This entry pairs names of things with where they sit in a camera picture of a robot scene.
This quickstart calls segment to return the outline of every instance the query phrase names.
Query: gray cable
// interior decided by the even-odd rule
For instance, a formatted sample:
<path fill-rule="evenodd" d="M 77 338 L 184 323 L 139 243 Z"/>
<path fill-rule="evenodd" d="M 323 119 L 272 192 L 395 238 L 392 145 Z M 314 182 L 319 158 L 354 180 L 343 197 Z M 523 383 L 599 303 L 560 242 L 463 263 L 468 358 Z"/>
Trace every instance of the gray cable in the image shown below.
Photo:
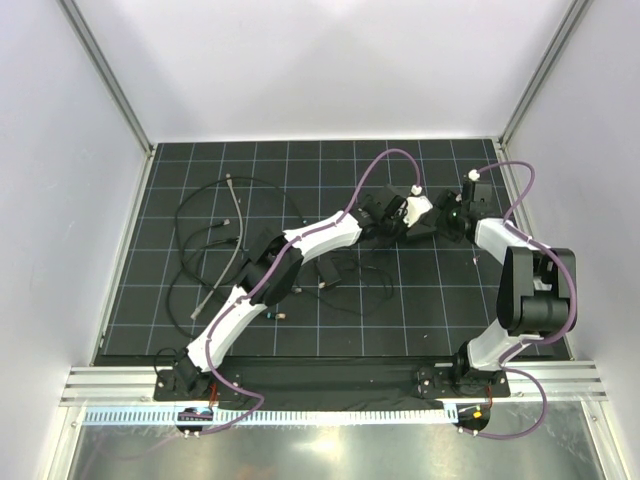
<path fill-rule="evenodd" d="M 200 305 L 196 307 L 196 309 L 191 314 L 191 320 L 193 321 L 195 321 L 198 318 L 198 315 L 200 315 L 200 313 L 202 312 L 202 310 L 204 310 L 204 307 L 206 307 L 207 302 L 211 299 L 214 292 L 218 289 L 218 287 L 222 283 L 222 279 L 227 275 L 227 272 L 231 268 L 231 265 L 233 265 L 233 262 L 238 256 L 238 252 L 240 251 L 240 246 L 242 245 L 242 239 L 244 238 L 244 223 L 242 222 L 242 212 L 240 211 L 240 203 L 238 202 L 238 197 L 236 197 L 236 192 L 233 190 L 233 181 L 231 180 L 231 178 L 229 178 L 230 176 L 231 175 L 227 173 L 227 185 L 229 186 L 229 192 L 231 192 L 231 197 L 233 198 L 233 203 L 236 207 L 236 212 L 238 213 L 238 223 L 240 224 L 240 233 L 238 234 L 238 242 L 236 243 L 236 248 L 233 251 L 233 255 L 231 255 L 231 258 L 229 259 L 227 266 L 224 267 L 224 270 L 220 274 L 220 277 L 218 278 L 216 283 L 213 285 L 213 288 L 211 289 L 209 294 L 206 296 L 206 298 L 200 303 Z"/>

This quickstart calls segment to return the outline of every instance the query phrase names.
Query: black grid mat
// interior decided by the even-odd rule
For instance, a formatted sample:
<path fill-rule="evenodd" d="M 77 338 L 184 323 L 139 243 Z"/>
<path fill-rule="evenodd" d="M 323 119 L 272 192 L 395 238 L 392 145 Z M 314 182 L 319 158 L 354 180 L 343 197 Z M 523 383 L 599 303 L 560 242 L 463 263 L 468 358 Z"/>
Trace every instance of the black grid mat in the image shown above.
<path fill-rule="evenodd" d="M 169 323 L 164 298 L 179 268 L 173 229 L 177 206 L 189 193 L 225 174 L 261 178 L 285 188 L 308 222 L 343 208 L 357 180 L 373 158 L 387 148 L 401 148 L 419 160 L 427 195 L 435 199 L 446 188 L 459 189 L 472 168 L 495 162 L 489 140 L 242 142 L 163 144 L 152 167 L 124 273 L 99 357 L 154 355 L 160 348 L 188 343 Z M 394 155 L 378 165 L 364 191 L 392 183 L 408 186 L 414 172 Z M 509 197 L 499 171 L 488 177 L 501 211 Z M 266 186 L 234 182 L 243 214 L 248 216 L 245 246 L 269 226 L 296 228 L 300 221 L 282 195 Z M 212 188 L 182 211 L 186 237 L 216 219 L 231 224 L 209 233 L 208 239 L 237 235 L 237 220 L 226 186 Z M 230 258 L 232 247 L 208 252 L 204 276 L 215 280 Z M 376 275 L 343 271 L 343 285 L 318 289 L 312 265 L 299 277 L 302 286 L 334 306 L 365 312 L 354 315 L 331 308 L 313 295 L 290 295 L 274 311 L 285 320 L 256 318 L 233 345 L 231 355 L 378 356 L 450 355 L 460 344 L 480 334 L 495 318 L 500 265 L 468 243 L 428 239 L 371 253 L 354 250 L 360 262 L 388 272 L 396 294 L 380 305 L 383 284 Z M 336 255 L 353 253 L 342 252 Z M 181 279 L 173 305 L 182 326 L 198 334 L 220 303 L 210 302 L 196 322 L 189 315 L 206 292 Z M 564 345 L 530 349 L 527 353 L 566 358 Z"/>

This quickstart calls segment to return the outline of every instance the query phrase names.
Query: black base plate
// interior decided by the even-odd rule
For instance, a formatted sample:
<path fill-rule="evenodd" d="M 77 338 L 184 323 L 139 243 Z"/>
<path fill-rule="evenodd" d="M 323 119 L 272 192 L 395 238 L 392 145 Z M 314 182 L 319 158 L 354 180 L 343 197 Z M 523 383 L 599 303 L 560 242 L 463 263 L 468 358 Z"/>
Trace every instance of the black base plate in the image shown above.
<path fill-rule="evenodd" d="M 417 391 L 420 397 L 432 400 L 436 398 L 484 398 L 486 396 L 486 384 L 454 385 L 450 373 L 451 367 L 429 366 L 419 369 Z M 505 372 L 500 372 L 497 382 L 490 386 L 491 395 L 495 398 L 506 398 L 511 395 Z"/>
<path fill-rule="evenodd" d="M 441 406 L 437 398 L 464 396 L 465 392 L 447 384 L 450 368 L 424 357 L 229 357 L 220 373 L 264 395 L 266 410 L 382 411 L 437 408 Z M 210 389 L 197 398 L 180 391 L 169 381 L 171 370 L 162 370 L 160 376 L 163 381 L 156 383 L 156 401 L 210 399 Z M 213 384 L 213 376 L 202 377 Z M 437 389 L 423 390 L 427 379 Z M 248 408 L 254 402 L 225 387 L 219 387 L 218 394 L 220 406 L 226 409 Z M 476 396 L 484 396 L 484 391 Z M 506 381 L 493 388 L 493 396 L 509 396 Z"/>

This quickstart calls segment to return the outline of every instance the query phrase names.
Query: white wall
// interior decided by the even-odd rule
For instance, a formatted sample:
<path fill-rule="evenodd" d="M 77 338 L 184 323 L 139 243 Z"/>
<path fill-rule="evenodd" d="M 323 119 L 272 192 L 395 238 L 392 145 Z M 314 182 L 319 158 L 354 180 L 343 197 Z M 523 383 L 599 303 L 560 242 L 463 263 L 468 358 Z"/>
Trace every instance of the white wall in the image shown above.
<path fill-rule="evenodd" d="M 578 257 L 580 353 L 595 359 L 632 460 L 640 451 L 640 2 L 595 1 L 509 146 L 539 180 L 548 243 Z"/>
<path fill-rule="evenodd" d="M 79 0 L 154 141 L 502 132 L 570 0 Z"/>
<path fill-rule="evenodd" d="M 144 155 L 51 0 L 0 2 L 0 476 L 87 365 Z"/>

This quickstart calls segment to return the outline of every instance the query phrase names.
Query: cable connector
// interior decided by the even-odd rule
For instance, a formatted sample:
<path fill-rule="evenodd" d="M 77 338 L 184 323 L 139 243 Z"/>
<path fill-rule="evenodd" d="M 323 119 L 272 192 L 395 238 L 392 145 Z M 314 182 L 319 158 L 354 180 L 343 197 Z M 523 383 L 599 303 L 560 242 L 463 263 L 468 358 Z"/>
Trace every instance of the cable connector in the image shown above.
<path fill-rule="evenodd" d="M 275 319 L 275 320 L 284 320 L 285 318 L 287 318 L 287 314 L 286 313 L 269 312 L 269 313 L 267 313 L 267 318 L 269 320 L 271 320 L 272 318 Z"/>

